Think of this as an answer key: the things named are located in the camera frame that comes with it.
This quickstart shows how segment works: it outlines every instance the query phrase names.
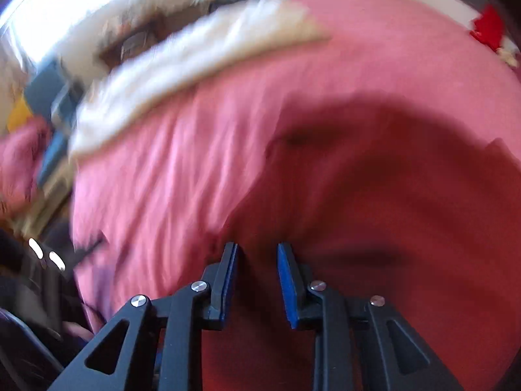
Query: silver screw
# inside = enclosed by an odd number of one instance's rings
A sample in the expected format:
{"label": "silver screw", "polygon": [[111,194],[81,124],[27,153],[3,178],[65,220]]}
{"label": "silver screw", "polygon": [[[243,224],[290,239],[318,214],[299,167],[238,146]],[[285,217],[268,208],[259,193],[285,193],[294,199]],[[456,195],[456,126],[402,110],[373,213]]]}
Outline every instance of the silver screw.
{"label": "silver screw", "polygon": [[317,281],[312,281],[309,284],[309,287],[313,291],[324,291],[326,289],[326,287],[327,287],[327,284],[324,281],[320,281],[320,279],[319,279]]}
{"label": "silver screw", "polygon": [[132,300],[130,300],[130,304],[134,307],[140,307],[147,302],[147,298],[139,294],[138,296],[133,296]]}
{"label": "silver screw", "polygon": [[386,300],[382,296],[372,296],[369,300],[371,302],[371,305],[376,305],[376,307],[382,307],[382,305],[385,305]]}
{"label": "silver screw", "polygon": [[204,291],[208,287],[208,284],[205,281],[195,281],[192,284],[192,289],[195,292],[201,292]]}

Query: window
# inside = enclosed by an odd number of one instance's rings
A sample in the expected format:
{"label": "window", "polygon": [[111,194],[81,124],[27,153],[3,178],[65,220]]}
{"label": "window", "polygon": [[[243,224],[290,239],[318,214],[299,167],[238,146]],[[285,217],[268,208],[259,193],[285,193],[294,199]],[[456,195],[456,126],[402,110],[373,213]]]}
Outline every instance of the window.
{"label": "window", "polygon": [[76,25],[111,0],[24,0],[12,27],[20,46],[36,63]]}

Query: brown furniture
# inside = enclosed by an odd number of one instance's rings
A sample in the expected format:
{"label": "brown furniture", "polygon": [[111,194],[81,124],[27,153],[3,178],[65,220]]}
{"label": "brown furniture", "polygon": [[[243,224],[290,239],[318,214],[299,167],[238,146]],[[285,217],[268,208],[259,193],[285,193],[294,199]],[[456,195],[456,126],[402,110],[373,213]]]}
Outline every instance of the brown furniture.
{"label": "brown furniture", "polygon": [[101,60],[109,70],[114,69],[123,63],[122,49],[123,44],[127,45],[128,40],[134,36],[145,33],[149,44],[160,43],[166,39],[170,34],[183,29],[190,23],[195,22],[202,15],[202,9],[199,6],[184,7],[174,13],[165,15],[162,12],[157,12],[152,16],[146,18],[139,25],[132,28],[125,34],[119,36],[115,41],[102,48],[96,55],[96,58]]}

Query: black object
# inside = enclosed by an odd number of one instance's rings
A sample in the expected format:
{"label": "black object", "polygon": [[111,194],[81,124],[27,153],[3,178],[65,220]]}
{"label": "black object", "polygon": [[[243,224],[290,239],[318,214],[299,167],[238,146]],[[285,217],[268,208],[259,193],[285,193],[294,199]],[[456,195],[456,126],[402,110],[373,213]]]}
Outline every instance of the black object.
{"label": "black object", "polygon": [[241,249],[228,243],[220,263],[202,280],[170,297],[135,296],[100,330],[53,382],[50,391],[147,390],[165,328],[159,391],[197,391],[201,380],[201,330],[222,330]]}
{"label": "black object", "polygon": [[316,331],[314,391],[355,389],[350,329],[359,350],[364,390],[463,391],[383,297],[343,297],[324,282],[312,281],[311,270],[296,263],[287,243],[278,246],[277,265],[291,327]]}

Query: pink bedsheet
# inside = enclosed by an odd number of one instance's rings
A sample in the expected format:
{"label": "pink bedsheet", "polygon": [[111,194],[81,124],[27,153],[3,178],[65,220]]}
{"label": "pink bedsheet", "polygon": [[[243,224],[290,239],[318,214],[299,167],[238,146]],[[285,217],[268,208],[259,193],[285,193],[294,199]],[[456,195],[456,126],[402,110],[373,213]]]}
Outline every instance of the pink bedsheet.
{"label": "pink bedsheet", "polygon": [[[169,295],[220,257],[223,240],[236,239],[251,265],[249,286],[257,291],[251,296],[239,292],[232,327],[205,337],[205,383],[222,390],[308,388],[311,355],[302,350],[308,340],[288,332],[280,293],[268,281],[276,278],[273,245],[289,239],[321,279],[343,292],[389,296],[466,389],[491,389],[521,344],[521,279],[512,269],[521,262],[513,251],[521,242],[513,226],[521,220],[521,203],[513,162],[502,152],[496,155],[497,146],[493,154],[499,161],[491,158],[492,147],[482,147],[501,138],[521,157],[519,82],[463,28],[411,0],[299,1],[330,28],[332,40],[244,62],[172,96],[80,165],[74,241],[86,244],[101,231],[109,242],[78,269],[81,294],[107,315],[136,294],[152,299]],[[377,113],[389,101],[393,108],[382,122]],[[397,105],[405,113],[395,111]],[[280,178],[284,170],[267,163],[273,154],[274,160],[285,160],[284,166],[293,160],[274,150],[280,134],[301,127],[309,131],[320,119],[324,127],[345,122],[346,133],[360,127],[375,134],[394,119],[392,113],[398,113],[395,125],[418,125],[414,130],[426,134],[423,139],[407,127],[391,129],[388,142],[395,146],[387,157],[397,171],[407,167],[405,182],[396,185],[409,184],[413,190],[430,186],[432,199],[419,191],[424,200],[413,210],[411,196],[394,194],[391,187],[392,198],[384,198],[387,194],[379,193],[383,188],[376,184],[378,192],[365,190],[339,200],[346,206],[359,202],[361,215],[337,207],[340,221],[351,227],[341,228],[340,234],[332,231],[328,239],[321,214],[328,205],[336,206],[334,194],[324,194],[324,189],[341,190],[344,178],[346,189],[353,184],[350,172],[360,171],[346,165],[345,171],[324,170],[326,182],[317,180],[316,196],[329,199],[311,200],[306,216],[289,208],[281,212],[285,198],[306,200],[292,194],[291,184],[286,184],[287,195],[281,194],[276,181],[293,178],[295,190],[303,190],[306,182],[291,171]],[[365,116],[373,120],[362,122]],[[457,138],[453,132],[429,135],[438,126],[430,128],[432,120],[421,118],[433,116],[453,119],[460,128]],[[409,157],[407,149],[414,149],[415,142],[418,151]],[[462,149],[459,155],[452,157],[445,142]],[[376,163],[369,170],[374,175],[379,175],[379,163],[389,167],[381,152],[385,141],[359,145],[367,146],[368,157],[370,150],[377,154],[369,158]],[[295,171],[309,163],[310,177],[316,178],[317,169],[324,167],[321,160],[338,156],[339,150],[347,159],[352,156],[349,147],[327,148],[305,158],[299,153]],[[363,159],[365,152],[356,154]],[[418,163],[422,175],[416,175]],[[304,190],[314,195],[313,183],[307,186]],[[278,205],[270,206],[271,198]],[[373,204],[370,210],[364,198]],[[377,207],[382,199],[390,211]],[[445,207],[451,207],[450,215]],[[276,227],[278,217],[292,225],[290,236],[282,230],[270,235],[262,228]],[[378,255],[355,254],[354,263],[342,252],[328,253],[354,243],[364,248],[375,240],[395,245],[396,257],[386,255],[375,266],[372,257]],[[261,297],[273,301],[273,312],[260,311],[256,298]],[[263,321],[247,320],[248,313],[264,316]],[[291,345],[299,350],[292,352]]]}

